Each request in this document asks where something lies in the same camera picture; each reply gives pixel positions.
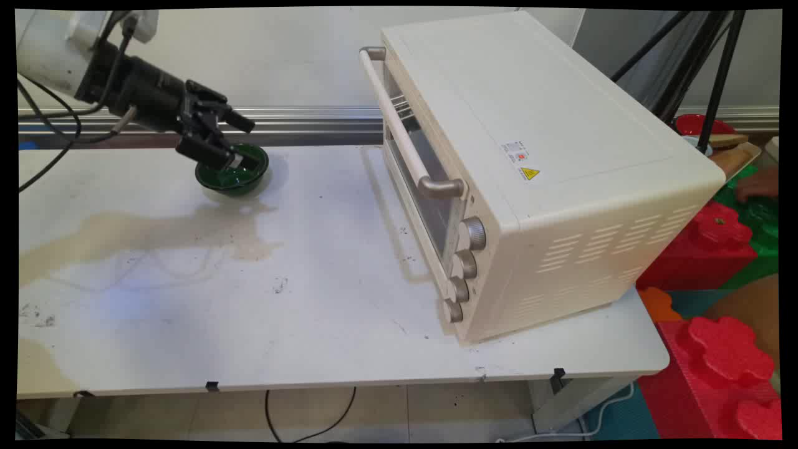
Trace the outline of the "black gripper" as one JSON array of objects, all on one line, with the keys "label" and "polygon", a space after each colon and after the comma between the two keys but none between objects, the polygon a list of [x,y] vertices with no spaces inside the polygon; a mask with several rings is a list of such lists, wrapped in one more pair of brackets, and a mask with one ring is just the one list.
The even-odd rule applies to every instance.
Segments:
[{"label": "black gripper", "polygon": [[[191,116],[182,125],[178,117],[185,94]],[[112,113],[122,116],[132,106],[137,110],[133,119],[137,124],[157,132],[181,132],[177,153],[199,164],[217,171],[259,168],[259,159],[235,150],[218,127],[217,120],[244,133],[256,127],[254,120],[228,104],[225,95],[194,80],[186,80],[185,88],[184,80],[125,55],[112,87]]]}]

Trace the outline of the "person hand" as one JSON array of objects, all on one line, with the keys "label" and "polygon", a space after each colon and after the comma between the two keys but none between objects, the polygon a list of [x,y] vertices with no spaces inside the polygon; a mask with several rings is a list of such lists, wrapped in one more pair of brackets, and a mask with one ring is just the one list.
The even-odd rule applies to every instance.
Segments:
[{"label": "person hand", "polygon": [[736,201],[746,203],[752,197],[779,197],[779,169],[776,166],[763,168],[736,183]]}]

